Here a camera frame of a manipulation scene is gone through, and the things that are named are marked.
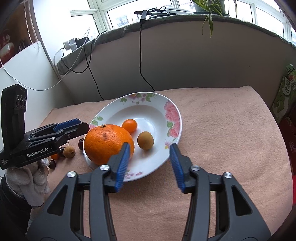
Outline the left gloved hand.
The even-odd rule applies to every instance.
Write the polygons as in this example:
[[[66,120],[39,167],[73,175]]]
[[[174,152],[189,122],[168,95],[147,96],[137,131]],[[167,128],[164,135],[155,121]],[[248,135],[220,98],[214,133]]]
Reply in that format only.
[[[5,172],[6,183],[17,197],[25,199],[31,207],[40,207],[50,191],[48,167],[49,160],[44,158],[21,168],[8,168]]]

